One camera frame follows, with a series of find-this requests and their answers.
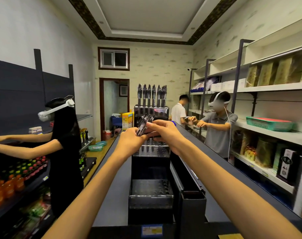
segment vr headset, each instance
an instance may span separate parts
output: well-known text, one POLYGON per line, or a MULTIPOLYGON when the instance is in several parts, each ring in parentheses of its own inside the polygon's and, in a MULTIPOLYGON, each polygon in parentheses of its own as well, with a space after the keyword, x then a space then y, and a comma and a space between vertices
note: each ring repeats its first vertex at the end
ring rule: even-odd
POLYGON ((228 104, 231 100, 229 101, 220 101, 220 100, 217 100, 217 97, 221 94, 222 92, 218 93, 214 100, 209 102, 209 106, 212 107, 214 110, 220 110, 220 109, 223 109, 224 105, 225 104, 228 104))
POLYGON ((39 120, 41 120, 42 122, 53 121, 53 118, 54 118, 54 114, 53 113, 54 112, 56 112, 56 111, 58 111, 58 110, 60 110, 62 108, 65 108, 67 106, 69 106, 69 107, 75 107, 75 102, 73 101, 72 98, 67 99, 65 104, 62 104, 62 105, 60 105, 58 107, 55 107, 53 109, 51 109, 49 107, 46 107, 44 111, 38 113, 39 120))

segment man in gray polo shirt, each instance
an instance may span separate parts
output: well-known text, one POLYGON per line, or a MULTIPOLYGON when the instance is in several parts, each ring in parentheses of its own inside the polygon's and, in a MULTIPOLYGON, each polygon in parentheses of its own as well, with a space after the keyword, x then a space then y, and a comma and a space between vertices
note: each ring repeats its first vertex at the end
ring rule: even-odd
POLYGON ((230 100, 228 92, 215 92, 209 102, 215 112, 208 113, 197 123, 198 127, 207 127, 205 145, 225 160, 229 157, 231 128, 238 119, 237 115, 226 109, 230 100))

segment woman in black dress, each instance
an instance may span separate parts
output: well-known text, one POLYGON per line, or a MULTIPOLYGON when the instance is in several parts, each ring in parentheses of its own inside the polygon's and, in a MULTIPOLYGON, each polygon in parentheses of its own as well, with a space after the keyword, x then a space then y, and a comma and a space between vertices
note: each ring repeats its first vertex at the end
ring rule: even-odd
POLYGON ((38 114, 42 121, 54 121, 53 131, 43 135, 7 135, 3 140, 45 142, 35 148, 0 144, 0 153, 21 159, 47 156, 50 159, 49 184, 53 213, 59 217, 83 189, 79 169, 80 129, 72 99, 56 98, 38 114))

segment man in white shirt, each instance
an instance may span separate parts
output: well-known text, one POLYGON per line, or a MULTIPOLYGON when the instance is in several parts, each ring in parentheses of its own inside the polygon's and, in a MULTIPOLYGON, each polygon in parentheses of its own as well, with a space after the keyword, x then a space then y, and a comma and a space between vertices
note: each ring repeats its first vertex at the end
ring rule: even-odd
POLYGON ((172 116, 172 121, 175 121, 177 124, 185 124, 185 120, 181 119, 181 117, 186 117, 185 113, 185 108, 189 103, 189 97, 188 95, 181 95, 179 102, 173 106, 171 116, 172 116))

